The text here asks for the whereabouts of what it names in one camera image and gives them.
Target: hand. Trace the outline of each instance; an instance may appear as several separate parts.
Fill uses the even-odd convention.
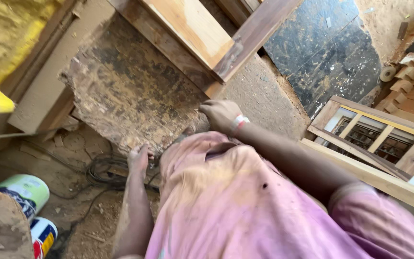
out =
[[[129,175],[131,173],[142,173],[143,177],[148,166],[148,159],[154,159],[154,153],[149,150],[147,143],[132,148],[127,157],[127,163],[129,165]]]
[[[242,115],[239,106],[233,101],[207,100],[201,104],[199,111],[207,115],[210,127],[214,131],[231,136],[233,134],[233,121]]]

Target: paint bucket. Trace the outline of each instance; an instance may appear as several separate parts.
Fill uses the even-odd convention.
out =
[[[52,221],[35,217],[31,223],[31,241],[33,242],[34,258],[43,259],[57,239],[57,227]]]
[[[47,184],[32,175],[14,175],[0,182],[0,192],[14,198],[22,206],[30,223],[49,199]]]

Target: wristband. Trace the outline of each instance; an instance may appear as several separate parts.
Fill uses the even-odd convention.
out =
[[[244,115],[242,114],[237,115],[237,117],[234,119],[232,123],[233,137],[236,136],[237,132],[242,126],[244,126],[244,124],[249,123],[249,122],[250,120],[248,120],[248,118],[245,117]]]

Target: pink t-shirt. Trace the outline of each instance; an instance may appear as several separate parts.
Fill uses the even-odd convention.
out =
[[[252,147],[218,132],[173,144],[161,175],[148,259],[414,258],[414,218],[399,205],[356,187],[338,192],[328,215]]]

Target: concrete floor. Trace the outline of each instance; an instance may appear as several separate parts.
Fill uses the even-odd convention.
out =
[[[228,33],[233,34],[235,27],[231,22],[225,20],[225,16],[219,11],[218,6],[214,5],[213,1],[205,0],[203,2],[210,3],[207,5],[209,11],[213,13]],[[361,2],[358,5],[362,8],[371,4],[366,0],[358,2]],[[88,0],[85,10],[88,9],[88,6],[98,6],[107,15],[114,11],[106,0]],[[382,4],[375,4],[375,11],[381,13],[382,8],[391,7],[395,7],[394,3],[383,0]],[[369,24],[381,24],[377,21],[378,19],[400,20],[398,15],[390,12],[385,18],[376,16],[374,20],[367,22],[366,29],[369,30]],[[400,22],[398,24],[396,22],[394,24],[382,23],[382,26],[397,27],[400,26]],[[394,28],[390,29],[391,32],[384,36],[388,39],[379,38],[377,45],[384,46],[385,43],[381,44],[381,41],[392,42],[389,39],[393,38],[394,30]],[[71,37],[72,33],[72,31],[68,31],[65,37]],[[393,51],[394,44],[386,45],[384,48],[380,47],[381,53]],[[62,52],[56,52],[55,56],[64,60],[65,64],[71,58],[63,55]],[[52,71],[51,74],[55,75],[52,78],[56,78],[57,70]],[[293,140],[302,138],[310,123],[300,101],[285,77],[280,75],[268,57],[261,58],[257,54],[242,70],[235,74],[218,98],[236,101],[252,122]],[[195,123],[197,132],[208,130],[209,125],[204,115],[199,115],[199,119]],[[52,148],[52,141],[43,145],[52,148],[54,154],[77,167],[82,167],[91,161],[85,152],[86,147],[97,143],[104,152],[109,150],[108,141],[87,126],[83,126],[75,132],[63,132],[62,138],[65,142],[64,147]],[[30,173],[44,180],[56,194],[65,197],[74,195],[86,185],[82,174],[72,171],[55,159],[45,161],[24,153],[19,150],[20,144],[22,144],[20,140],[15,140],[10,147],[0,152],[0,182],[13,174]],[[61,235],[47,258],[109,258],[123,193],[104,193],[95,201],[87,218],[83,222],[78,222],[89,208],[92,199],[102,190],[103,188],[93,187],[71,200],[51,195],[40,216],[52,220],[59,228]],[[148,192],[148,194],[155,215],[159,197],[152,192]],[[104,241],[91,238],[91,235]]]

